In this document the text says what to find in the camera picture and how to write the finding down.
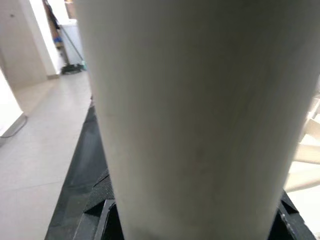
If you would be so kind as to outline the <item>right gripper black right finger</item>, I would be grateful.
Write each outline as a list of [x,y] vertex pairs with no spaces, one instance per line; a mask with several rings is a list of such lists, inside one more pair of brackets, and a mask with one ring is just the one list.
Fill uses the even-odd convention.
[[300,212],[283,191],[268,240],[315,240]]

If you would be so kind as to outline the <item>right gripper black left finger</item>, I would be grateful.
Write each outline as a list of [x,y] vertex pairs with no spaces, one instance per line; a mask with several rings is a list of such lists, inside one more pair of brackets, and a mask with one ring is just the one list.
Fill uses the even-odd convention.
[[104,172],[93,185],[73,239],[124,239],[108,172]]

